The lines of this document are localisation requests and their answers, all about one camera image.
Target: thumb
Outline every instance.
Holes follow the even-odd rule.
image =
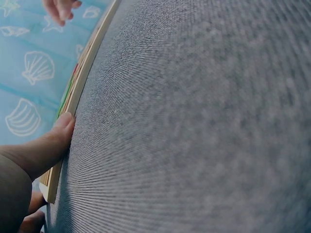
[[[0,154],[20,166],[33,181],[66,154],[74,123],[71,113],[64,113],[50,132],[25,144],[0,146]]]

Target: finger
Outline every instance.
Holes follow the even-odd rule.
[[[73,19],[73,13],[70,14],[70,16],[69,16],[68,19],[69,19],[69,20],[70,20],[70,19]]]
[[[75,2],[72,3],[73,9],[77,9],[77,8],[79,8],[81,5],[82,5],[82,2],[81,2],[81,1],[75,1]]]
[[[31,195],[31,201],[28,208],[28,214],[31,215],[36,212],[39,208],[46,205],[47,202],[44,200],[41,192],[33,191]]]
[[[60,26],[65,25],[65,22],[59,18],[59,13],[53,0],[43,0],[43,6],[56,23]]]
[[[74,123],[70,113],[62,114],[50,132],[26,144],[0,146],[0,154],[20,166],[33,181],[67,153]]]
[[[56,5],[59,17],[61,20],[66,20],[71,14],[72,2],[71,0],[57,0]]]
[[[44,213],[40,210],[24,218],[20,228],[20,233],[40,233],[44,224]]]

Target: wooden edge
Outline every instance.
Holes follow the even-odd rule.
[[[104,14],[104,18],[101,21],[99,30],[97,31],[94,37],[93,43],[90,44],[90,47],[85,47],[85,51],[83,53],[86,53],[85,55],[86,57],[84,62],[81,64],[81,69],[79,70],[78,74],[79,76],[78,82],[75,83],[75,86],[73,87],[72,94],[69,97],[69,104],[65,112],[71,112],[73,115],[75,114],[81,93],[85,86],[87,76],[94,62],[99,46],[109,28],[109,25],[112,21],[114,14],[118,9],[120,2],[121,0],[114,0],[111,3],[110,7],[108,8],[108,11],[106,11],[106,13]],[[48,176],[49,179],[48,186],[42,184],[41,182],[39,183],[40,191],[42,192],[44,199],[48,203],[52,204],[55,203],[62,163],[63,161],[60,161],[54,167],[51,168]]]

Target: fingernail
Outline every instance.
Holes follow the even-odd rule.
[[[54,124],[54,127],[65,128],[69,125],[72,120],[72,114],[70,112],[66,112],[62,114]]]
[[[68,17],[68,13],[66,10],[60,10],[59,12],[59,17],[61,20],[66,20]]]

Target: starfish drawing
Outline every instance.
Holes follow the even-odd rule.
[[[20,7],[17,1],[18,0],[5,0],[4,4],[0,6],[0,9],[4,10],[4,17],[8,17],[11,11],[14,11]]]
[[[48,23],[48,25],[42,30],[44,33],[49,32],[51,30],[56,30],[60,33],[62,33],[64,31],[64,28],[62,28],[62,27],[58,26],[56,23],[54,23],[54,21],[52,20],[52,18],[50,16],[44,16],[44,19]]]

